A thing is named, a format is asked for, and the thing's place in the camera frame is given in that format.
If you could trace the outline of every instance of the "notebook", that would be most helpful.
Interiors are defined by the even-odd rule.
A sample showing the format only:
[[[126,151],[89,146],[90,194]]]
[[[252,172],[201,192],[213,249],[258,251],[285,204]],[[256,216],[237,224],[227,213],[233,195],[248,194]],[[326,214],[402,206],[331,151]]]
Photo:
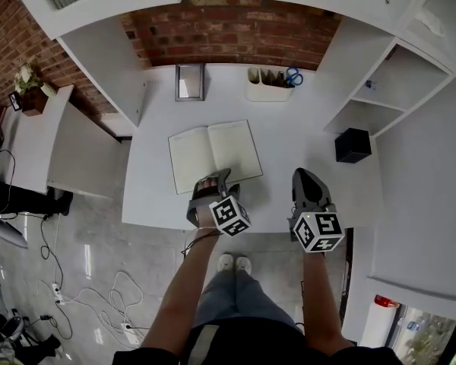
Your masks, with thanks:
[[[192,191],[199,179],[227,167],[231,168],[227,183],[262,175],[247,120],[174,135],[169,149],[178,194]]]

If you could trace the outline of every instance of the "black shirt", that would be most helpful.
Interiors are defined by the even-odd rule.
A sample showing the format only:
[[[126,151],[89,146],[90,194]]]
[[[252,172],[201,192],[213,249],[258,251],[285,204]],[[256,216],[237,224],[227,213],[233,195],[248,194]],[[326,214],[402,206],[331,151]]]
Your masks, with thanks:
[[[211,342],[204,365],[211,364],[309,364],[309,363],[376,363],[401,365],[389,348],[347,348],[331,357],[308,348],[306,338],[295,328],[282,322],[261,318],[232,318],[213,321],[209,325],[219,328]],[[204,326],[191,330],[181,358],[153,348],[119,351],[113,365],[130,363],[160,363],[162,365],[187,364],[189,355]]]

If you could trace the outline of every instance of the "scissors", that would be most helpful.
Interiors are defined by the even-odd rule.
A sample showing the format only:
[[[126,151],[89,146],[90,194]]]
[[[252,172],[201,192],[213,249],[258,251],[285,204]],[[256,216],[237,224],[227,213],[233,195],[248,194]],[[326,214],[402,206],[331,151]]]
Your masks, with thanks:
[[[299,73],[299,69],[295,66],[290,66],[286,70],[286,85],[298,87],[304,82],[304,77]]]

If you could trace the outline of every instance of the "hand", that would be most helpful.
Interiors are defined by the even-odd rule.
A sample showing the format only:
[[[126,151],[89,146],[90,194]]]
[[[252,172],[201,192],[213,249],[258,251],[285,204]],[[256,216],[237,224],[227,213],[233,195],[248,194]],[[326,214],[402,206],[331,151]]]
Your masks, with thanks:
[[[210,186],[217,186],[218,180],[216,178],[206,179],[203,183],[200,182],[198,185],[198,191],[201,191],[204,188],[208,188]],[[208,206],[199,207],[196,211],[196,215],[198,216],[198,223],[199,227],[216,227],[214,223],[213,215],[211,214],[211,210]]]

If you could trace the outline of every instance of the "tiled floor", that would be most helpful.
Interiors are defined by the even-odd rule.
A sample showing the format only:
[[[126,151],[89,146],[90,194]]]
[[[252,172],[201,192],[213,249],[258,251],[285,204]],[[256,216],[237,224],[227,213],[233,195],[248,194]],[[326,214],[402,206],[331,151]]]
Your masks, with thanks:
[[[116,273],[128,272],[144,293],[142,303],[129,309],[128,314],[136,326],[149,327],[167,286],[182,263],[180,250],[184,248],[189,234],[179,230],[122,224],[122,193],[128,149],[127,142],[122,146],[124,170],[113,200],[76,195],[69,216],[54,217],[44,223],[43,229],[47,242],[52,250],[56,250],[61,263],[64,272],[62,292],[67,298],[76,297],[82,288],[91,287],[108,299]],[[50,287],[44,284],[60,281],[61,275],[52,256],[47,261],[40,256],[43,245],[40,219],[19,217],[13,224],[27,232],[30,247],[28,250],[19,249],[0,240],[0,282],[10,292],[14,305],[23,315],[28,315],[31,320],[44,314],[53,315],[62,334],[68,335],[68,323],[57,310]],[[338,304],[345,249],[345,244],[342,244],[327,254],[331,286]],[[291,243],[286,233],[247,233],[234,239],[222,238],[211,258],[207,281],[215,273],[217,257],[225,251],[247,255],[252,260],[252,275],[261,282],[265,293],[297,322],[302,321],[302,251],[298,243]],[[139,290],[124,276],[119,276],[116,287],[122,293],[125,304],[141,299]],[[115,351],[128,350],[108,333],[107,330],[111,329],[103,326],[98,319],[104,311],[113,325],[119,325],[122,317],[90,290],[84,291],[78,300],[93,309],[77,303],[62,307],[71,320],[74,334],[70,341],[62,339],[65,349],[62,359],[45,363],[108,364]],[[31,331],[42,338],[51,333],[57,334],[49,322],[38,322]],[[113,334],[129,345],[124,335]]]

